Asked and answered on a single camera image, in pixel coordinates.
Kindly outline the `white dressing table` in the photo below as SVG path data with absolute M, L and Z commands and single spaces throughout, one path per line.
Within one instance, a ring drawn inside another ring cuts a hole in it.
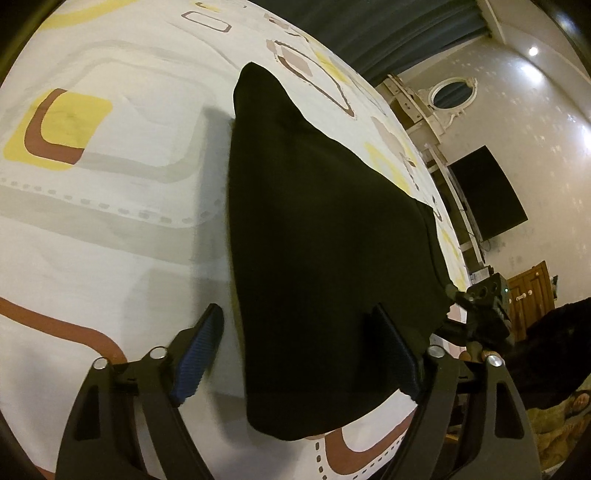
M 441 142 L 445 131 L 434 110 L 398 76 L 388 75 L 377 86 L 377 91 L 415 143 L 422 146 L 425 143 Z

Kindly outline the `brown wooden cabinet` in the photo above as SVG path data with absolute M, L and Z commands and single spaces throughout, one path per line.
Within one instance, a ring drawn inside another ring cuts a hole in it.
M 508 315 L 517 342 L 527 330 L 555 308 L 554 294 L 545 261 L 507 280 Z

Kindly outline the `white tv stand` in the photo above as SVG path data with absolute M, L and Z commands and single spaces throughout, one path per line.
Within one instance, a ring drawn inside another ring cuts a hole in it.
M 489 278 L 494 269 L 486 263 L 480 230 L 443 153 L 435 145 L 427 143 L 422 155 L 456 232 L 470 283 Z

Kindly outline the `white oval vanity mirror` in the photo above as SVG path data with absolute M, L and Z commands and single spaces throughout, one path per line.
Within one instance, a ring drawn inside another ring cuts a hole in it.
M 444 130 L 466 113 L 476 100 L 478 80 L 475 77 L 450 77 L 434 85 L 428 94 L 428 105 L 433 109 Z

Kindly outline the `black pants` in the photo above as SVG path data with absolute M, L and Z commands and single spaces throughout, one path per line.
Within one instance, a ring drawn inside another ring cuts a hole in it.
M 229 241 L 250 425 L 294 441 L 420 395 L 451 302 L 433 209 L 312 126 L 256 64 L 233 92 Z

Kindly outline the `patterned white bed sheet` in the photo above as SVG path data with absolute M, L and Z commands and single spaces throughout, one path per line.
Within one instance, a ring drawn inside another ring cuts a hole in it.
M 468 284 L 419 150 L 318 40 L 248 1 L 67 1 L 1 88 L 1 411 L 46 478 L 92 362 L 137 360 L 211 303 L 224 335 L 180 412 L 215 478 L 367 479 L 401 447 L 414 408 L 401 393 L 327 437 L 283 442 L 247 423 L 225 203 L 232 92 L 250 62 L 435 209 L 450 276 Z

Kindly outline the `black flat television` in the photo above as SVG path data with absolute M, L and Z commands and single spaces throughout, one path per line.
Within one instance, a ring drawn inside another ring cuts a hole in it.
M 528 220 L 517 193 L 486 145 L 455 161 L 449 169 L 484 241 Z

